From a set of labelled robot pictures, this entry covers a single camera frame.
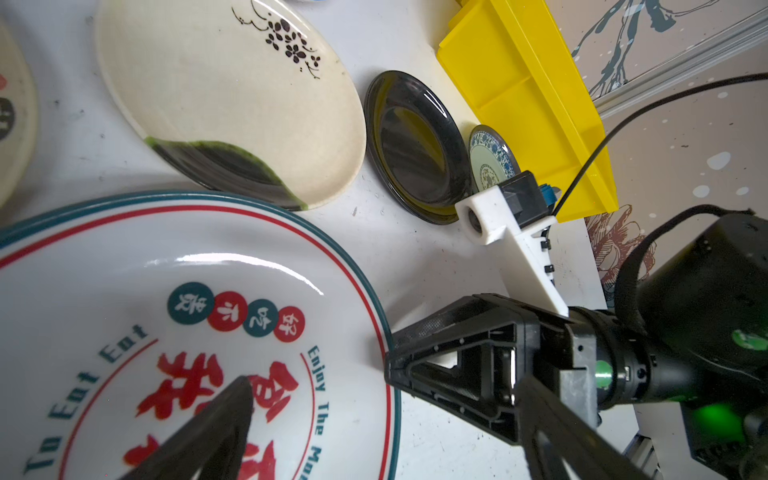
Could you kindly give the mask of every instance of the black plate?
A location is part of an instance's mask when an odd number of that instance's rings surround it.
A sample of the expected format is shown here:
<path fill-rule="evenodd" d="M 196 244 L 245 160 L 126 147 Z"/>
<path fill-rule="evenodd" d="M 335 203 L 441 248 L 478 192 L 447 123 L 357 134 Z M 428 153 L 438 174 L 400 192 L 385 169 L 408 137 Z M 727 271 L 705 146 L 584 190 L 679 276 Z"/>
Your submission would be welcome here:
<path fill-rule="evenodd" d="M 419 79 L 385 71 L 363 106 L 368 152 L 394 197 L 438 225 L 458 220 L 456 202 L 472 192 L 472 166 L 448 109 Z"/>

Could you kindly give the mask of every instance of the blue floral pattern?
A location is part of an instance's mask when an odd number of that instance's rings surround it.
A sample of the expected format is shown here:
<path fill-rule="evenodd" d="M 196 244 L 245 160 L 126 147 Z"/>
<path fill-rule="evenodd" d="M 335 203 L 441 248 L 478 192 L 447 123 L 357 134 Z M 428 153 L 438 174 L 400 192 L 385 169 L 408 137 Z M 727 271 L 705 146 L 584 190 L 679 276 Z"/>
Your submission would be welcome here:
<path fill-rule="evenodd" d="M 504 169 L 507 178 L 512 178 L 520 173 L 515 171 L 515 167 L 512 166 L 509 153 L 506 149 L 502 148 L 498 141 L 488 132 L 477 131 L 472 135 L 472 138 L 469 141 L 469 151 L 472 151 L 472 148 L 475 148 L 478 145 L 488 148 L 491 151 L 493 156 L 496 157 L 498 164 Z"/>

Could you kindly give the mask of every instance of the red circle logo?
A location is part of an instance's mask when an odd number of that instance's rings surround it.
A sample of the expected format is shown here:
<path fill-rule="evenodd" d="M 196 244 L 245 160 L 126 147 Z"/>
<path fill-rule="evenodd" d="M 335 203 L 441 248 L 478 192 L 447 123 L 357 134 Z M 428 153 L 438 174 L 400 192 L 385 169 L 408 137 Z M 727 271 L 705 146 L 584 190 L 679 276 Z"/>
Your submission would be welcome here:
<path fill-rule="evenodd" d="M 277 313 L 275 336 L 280 342 L 291 343 L 304 332 L 304 314 L 295 306 L 287 306 Z"/>
<path fill-rule="evenodd" d="M 222 292 L 214 299 L 214 311 L 208 316 L 208 323 L 220 332 L 231 332 L 243 325 L 247 315 L 248 302 L 242 295 L 238 292 Z"/>

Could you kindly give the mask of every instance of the ceramic plate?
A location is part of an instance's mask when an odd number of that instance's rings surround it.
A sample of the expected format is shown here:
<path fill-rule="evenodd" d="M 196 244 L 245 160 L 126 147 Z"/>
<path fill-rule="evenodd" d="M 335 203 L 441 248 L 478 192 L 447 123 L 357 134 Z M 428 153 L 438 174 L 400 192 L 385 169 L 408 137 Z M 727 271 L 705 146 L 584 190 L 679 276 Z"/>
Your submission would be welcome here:
<path fill-rule="evenodd" d="M 104 0 L 96 45 L 136 132 L 206 187 L 302 210 L 341 194 L 360 169 L 355 85 L 280 0 Z"/>
<path fill-rule="evenodd" d="M 35 83 L 22 51 L 0 21 L 0 205 L 21 180 L 37 133 Z"/>
<path fill-rule="evenodd" d="M 469 135 L 469 161 L 480 191 L 520 173 L 507 142 L 488 125 L 478 125 Z"/>
<path fill-rule="evenodd" d="M 57 210 L 0 232 L 0 291 L 0 478 L 120 478 L 239 375 L 240 480 L 394 478 L 381 306 L 285 210 L 214 193 Z"/>
<path fill-rule="evenodd" d="M 402 71 L 385 71 L 366 94 L 368 149 L 390 193 L 431 223 L 458 220 L 456 202 L 472 194 L 461 133 L 437 95 Z"/>

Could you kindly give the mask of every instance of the black flower pattern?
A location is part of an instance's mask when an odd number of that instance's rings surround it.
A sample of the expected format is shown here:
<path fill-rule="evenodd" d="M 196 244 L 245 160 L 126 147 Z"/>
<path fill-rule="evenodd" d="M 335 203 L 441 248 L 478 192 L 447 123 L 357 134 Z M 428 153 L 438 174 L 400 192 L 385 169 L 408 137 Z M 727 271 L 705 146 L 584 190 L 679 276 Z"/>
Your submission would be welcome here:
<path fill-rule="evenodd" d="M 299 63 L 302 58 L 306 58 L 306 53 L 299 50 L 299 45 L 286 45 L 286 56 L 293 57 L 293 63 Z"/>
<path fill-rule="evenodd" d="M 293 28 L 285 18 L 273 22 L 266 17 L 261 16 L 256 10 L 256 6 L 253 2 L 250 2 L 250 4 L 253 13 L 255 13 L 260 20 L 266 22 L 266 26 L 263 24 L 257 25 L 254 20 L 246 20 L 245 18 L 240 17 L 235 12 L 234 7 L 232 7 L 232 13 L 235 15 L 237 21 L 239 21 L 241 25 L 250 25 L 258 31 L 267 32 L 267 38 L 265 38 L 264 41 L 268 45 L 272 45 L 272 48 L 276 51 L 280 51 L 280 45 L 285 45 L 285 50 L 283 51 L 285 56 L 293 59 L 293 63 L 295 64 L 299 64 L 303 61 L 308 69 L 307 71 L 313 78 L 319 80 L 317 73 L 319 72 L 320 67 L 320 56 L 310 55 L 310 59 L 307 59 L 305 52 L 312 54 L 317 53 L 317 50 L 309 46 L 308 41 L 304 38 L 301 32 Z M 267 12 L 267 16 L 272 16 L 272 13 Z"/>

